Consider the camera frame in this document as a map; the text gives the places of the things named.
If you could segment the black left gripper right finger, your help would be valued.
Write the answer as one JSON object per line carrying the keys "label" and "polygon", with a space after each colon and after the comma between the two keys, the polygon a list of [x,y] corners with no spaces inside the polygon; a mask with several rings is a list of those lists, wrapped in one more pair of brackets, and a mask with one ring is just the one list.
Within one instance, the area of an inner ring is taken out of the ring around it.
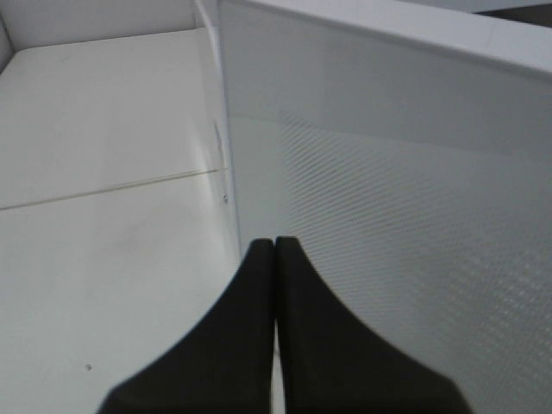
{"label": "black left gripper right finger", "polygon": [[453,381],[362,323],[298,239],[275,244],[276,319],[288,413],[464,413]]}

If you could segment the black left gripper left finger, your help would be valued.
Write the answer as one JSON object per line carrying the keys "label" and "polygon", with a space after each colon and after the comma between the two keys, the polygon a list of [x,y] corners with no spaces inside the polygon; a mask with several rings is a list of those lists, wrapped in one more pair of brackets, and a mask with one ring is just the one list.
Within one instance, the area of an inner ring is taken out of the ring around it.
{"label": "black left gripper left finger", "polygon": [[274,345],[274,244],[251,241],[204,317],[156,361],[115,386],[102,413],[268,413]]}

